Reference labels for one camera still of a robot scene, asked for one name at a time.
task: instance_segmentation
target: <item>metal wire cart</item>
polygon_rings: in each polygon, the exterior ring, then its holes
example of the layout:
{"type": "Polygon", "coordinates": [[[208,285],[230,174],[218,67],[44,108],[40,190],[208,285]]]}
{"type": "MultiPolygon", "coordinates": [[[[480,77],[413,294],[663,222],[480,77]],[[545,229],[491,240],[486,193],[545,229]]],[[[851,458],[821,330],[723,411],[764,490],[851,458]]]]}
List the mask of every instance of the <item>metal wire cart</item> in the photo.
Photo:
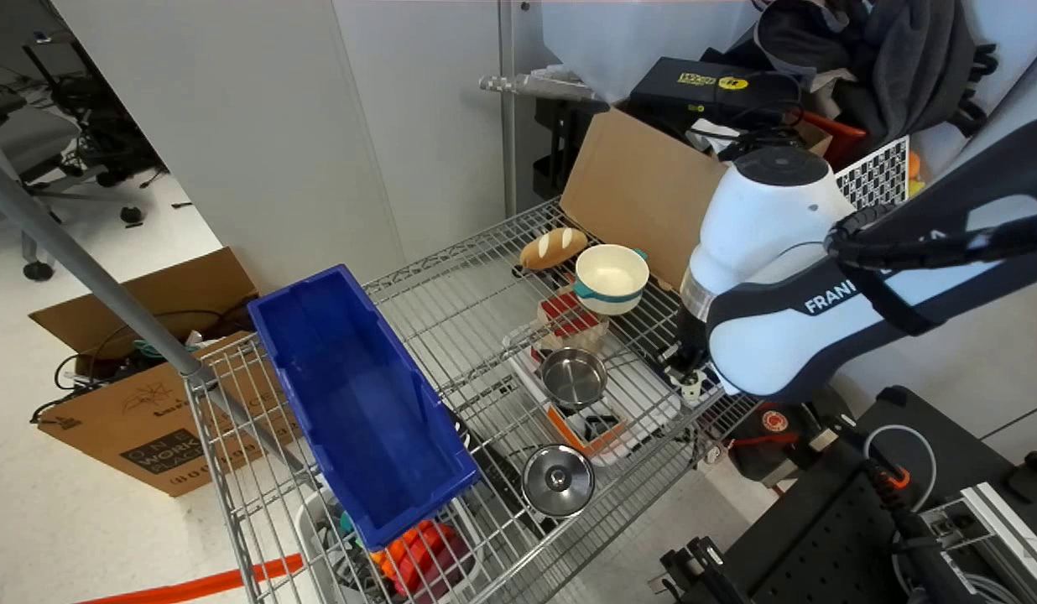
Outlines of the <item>metal wire cart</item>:
{"type": "MultiPolygon", "coordinates": [[[[905,142],[841,170],[840,184],[859,207],[897,205],[905,199],[902,170],[905,142]]],[[[528,275],[515,259],[565,215],[536,205],[426,255],[366,293],[445,398],[480,479],[421,523],[421,540],[436,540],[436,569],[398,575],[405,559],[393,546],[373,554],[358,545],[304,439],[279,444],[296,436],[296,419],[255,337],[198,363],[28,200],[3,210],[185,371],[251,599],[546,599],[755,408],[726,398],[713,369],[696,391],[650,369],[675,343],[678,315],[678,298],[650,285],[631,315],[612,322],[600,352],[607,395],[624,404],[626,419],[613,457],[595,458],[597,492],[567,520],[541,517],[525,503],[519,466],[557,436],[519,360],[545,337],[536,303],[569,275],[528,275]]]]}

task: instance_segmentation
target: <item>wire shelf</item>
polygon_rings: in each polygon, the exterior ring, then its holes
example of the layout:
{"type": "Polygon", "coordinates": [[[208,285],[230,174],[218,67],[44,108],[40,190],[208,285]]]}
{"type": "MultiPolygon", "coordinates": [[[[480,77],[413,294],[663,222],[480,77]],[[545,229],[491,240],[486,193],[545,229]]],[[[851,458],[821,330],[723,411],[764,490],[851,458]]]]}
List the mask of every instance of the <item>wire shelf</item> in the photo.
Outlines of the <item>wire shelf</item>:
{"type": "MultiPolygon", "coordinates": [[[[845,193],[859,207],[886,193],[902,200],[902,189],[886,189],[886,174],[902,177],[902,156],[905,143],[888,143],[841,170],[840,182],[848,182],[851,193],[845,193]]],[[[653,430],[631,439],[624,457],[597,466],[597,492],[588,511],[552,520],[519,498],[528,457],[557,444],[557,434],[511,363],[552,333],[536,322],[536,306],[569,285],[574,275],[569,266],[536,275],[515,266],[525,240],[557,224],[567,224],[559,207],[536,205],[366,285],[452,408],[452,423],[480,466],[478,488],[413,529],[421,550],[430,550],[426,569],[402,575],[396,550],[369,554],[358,546],[296,434],[255,337],[206,356],[214,382],[190,382],[188,398],[251,599],[545,599],[684,472],[688,444],[675,444],[667,430],[678,419],[680,391],[653,371],[653,360],[675,347],[680,306],[650,282],[634,312],[607,322],[612,349],[605,360],[644,363],[634,371],[612,371],[612,391],[641,404],[626,419],[631,427],[653,430]],[[225,398],[239,398],[248,419],[230,423],[220,411],[225,398]],[[258,434],[282,439],[301,458],[301,470],[263,453],[258,434]]],[[[700,382],[696,405],[691,398],[684,405],[684,423],[697,427],[700,439],[723,444],[755,408],[755,398],[726,398],[709,369],[700,382]]]]}

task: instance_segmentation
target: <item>blue basket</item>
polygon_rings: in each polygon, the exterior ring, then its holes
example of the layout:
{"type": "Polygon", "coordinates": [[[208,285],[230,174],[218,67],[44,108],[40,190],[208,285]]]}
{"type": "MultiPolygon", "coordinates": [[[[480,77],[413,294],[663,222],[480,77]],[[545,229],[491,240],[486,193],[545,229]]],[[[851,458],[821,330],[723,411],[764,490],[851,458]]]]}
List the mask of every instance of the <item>blue basket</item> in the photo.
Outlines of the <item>blue basket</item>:
{"type": "Polygon", "coordinates": [[[452,416],[348,269],[248,306],[357,533],[382,550],[478,479],[452,416]]]}

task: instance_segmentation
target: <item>floor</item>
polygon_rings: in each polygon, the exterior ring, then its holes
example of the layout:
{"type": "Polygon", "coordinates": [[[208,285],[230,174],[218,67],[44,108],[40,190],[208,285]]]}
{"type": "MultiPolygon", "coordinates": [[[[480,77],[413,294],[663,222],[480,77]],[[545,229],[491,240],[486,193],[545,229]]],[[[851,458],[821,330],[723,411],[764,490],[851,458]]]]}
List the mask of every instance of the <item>floor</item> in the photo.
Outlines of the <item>floor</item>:
{"type": "MultiPolygon", "coordinates": [[[[65,229],[113,275],[135,277],[218,249],[176,177],[135,177],[118,190],[83,190],[87,205],[60,205],[65,229]],[[142,229],[124,229],[118,207],[143,207],[142,229]]],[[[31,427],[31,411],[57,398],[53,366],[69,352],[28,319],[52,303],[83,294],[65,269],[44,285],[20,275],[16,234],[0,224],[0,604],[83,599],[138,588],[177,583],[227,569],[230,546],[211,490],[160,498],[131,477],[83,458],[31,427]]],[[[770,492],[729,466],[688,472],[634,526],[557,594],[557,599],[663,599],[647,581],[663,546],[696,533],[732,545],[770,492]]]]}

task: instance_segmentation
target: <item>cable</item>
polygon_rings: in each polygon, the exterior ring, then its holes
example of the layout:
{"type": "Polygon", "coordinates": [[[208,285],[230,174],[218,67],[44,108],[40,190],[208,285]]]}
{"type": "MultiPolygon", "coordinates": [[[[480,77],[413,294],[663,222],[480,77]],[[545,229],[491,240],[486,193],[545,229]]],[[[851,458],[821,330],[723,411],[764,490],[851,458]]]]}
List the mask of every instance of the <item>cable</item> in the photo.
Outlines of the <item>cable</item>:
{"type": "MultiPolygon", "coordinates": [[[[167,309],[167,312],[151,312],[154,319],[176,319],[176,315],[208,315],[208,319],[214,319],[214,322],[220,322],[225,315],[227,315],[230,309],[225,309],[225,312],[214,312],[214,309],[167,309]]],[[[90,349],[90,356],[93,360],[103,360],[103,352],[118,343],[118,339],[135,339],[138,333],[135,330],[118,330],[118,333],[112,333],[107,339],[102,339],[93,349],[90,349]]]]}
{"type": "Polygon", "coordinates": [[[912,512],[918,512],[940,479],[940,458],[929,447],[929,439],[912,430],[912,427],[902,427],[902,423],[886,423],[886,427],[877,427],[866,439],[863,439],[863,457],[874,458],[874,444],[882,436],[882,434],[910,434],[912,439],[918,439],[918,447],[925,448],[925,458],[929,458],[929,479],[925,479],[925,490],[918,492],[918,500],[912,503],[912,512]]]}
{"type": "MultiPolygon", "coordinates": [[[[888,562],[893,562],[893,577],[897,577],[901,589],[915,594],[915,588],[905,583],[905,575],[901,568],[901,554],[893,554],[888,562]]],[[[1011,588],[997,583],[995,577],[982,577],[982,575],[962,575],[962,577],[995,604],[1019,604],[1019,598],[1011,588]]]]}
{"type": "Polygon", "coordinates": [[[52,404],[37,405],[35,416],[31,416],[31,423],[40,423],[40,416],[44,416],[47,408],[60,405],[65,398],[69,398],[69,395],[60,395],[60,398],[52,398],[52,404]]]}
{"type": "Polygon", "coordinates": [[[158,170],[158,169],[151,169],[151,177],[148,177],[148,182],[142,182],[142,189],[151,189],[158,177],[160,177],[160,170],[158,170]]]}
{"type": "Polygon", "coordinates": [[[1030,419],[1030,416],[1037,416],[1037,405],[1026,408],[1026,411],[1019,411],[1019,416],[1015,416],[1015,419],[1006,419],[1006,423],[1000,423],[997,430],[986,430],[979,439],[991,439],[991,436],[997,436],[997,434],[1002,434],[1002,430],[1011,430],[1011,427],[1030,419]]]}
{"type": "Polygon", "coordinates": [[[976,589],[982,589],[991,599],[1000,599],[1000,604],[1019,604],[1019,598],[997,583],[995,577],[982,577],[982,575],[962,575],[976,589]]]}
{"type": "Polygon", "coordinates": [[[53,388],[77,391],[73,382],[69,382],[69,385],[60,382],[60,371],[65,371],[73,360],[82,360],[82,356],[67,356],[67,360],[60,360],[60,363],[53,366],[53,375],[52,375],[53,388]]]}
{"type": "Polygon", "coordinates": [[[658,581],[675,599],[680,599],[680,588],[675,588],[675,581],[658,581]]]}

